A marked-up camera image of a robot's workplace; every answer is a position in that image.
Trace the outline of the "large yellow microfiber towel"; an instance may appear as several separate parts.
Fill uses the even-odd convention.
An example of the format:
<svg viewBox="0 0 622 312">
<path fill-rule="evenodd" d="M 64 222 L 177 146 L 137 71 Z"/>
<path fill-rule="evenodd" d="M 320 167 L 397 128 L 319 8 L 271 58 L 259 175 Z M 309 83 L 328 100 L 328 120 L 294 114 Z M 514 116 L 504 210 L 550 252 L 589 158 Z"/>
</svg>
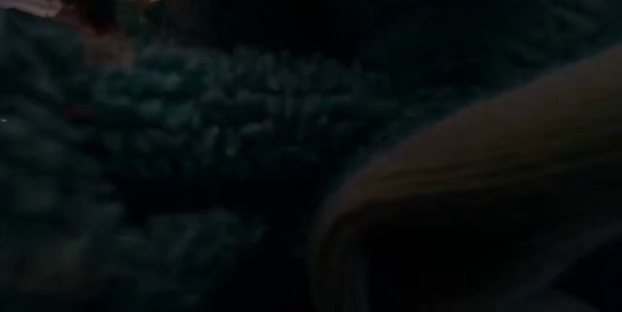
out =
<svg viewBox="0 0 622 312">
<path fill-rule="evenodd" d="M 310 278 L 317 312 L 622 312 L 622 44 L 372 159 Z"/>
</svg>

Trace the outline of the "teal blue microfiber towel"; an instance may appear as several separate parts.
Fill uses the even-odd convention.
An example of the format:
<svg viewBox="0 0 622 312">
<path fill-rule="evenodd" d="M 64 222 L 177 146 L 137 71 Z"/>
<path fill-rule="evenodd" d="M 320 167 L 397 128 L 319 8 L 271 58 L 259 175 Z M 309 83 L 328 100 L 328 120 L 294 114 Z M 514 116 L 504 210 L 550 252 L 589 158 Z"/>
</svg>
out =
<svg viewBox="0 0 622 312">
<path fill-rule="evenodd" d="M 326 53 L 137 44 L 0 11 L 0 312 L 317 312 L 313 233 L 372 159 L 622 44 L 622 0 L 201 0 Z"/>
</svg>

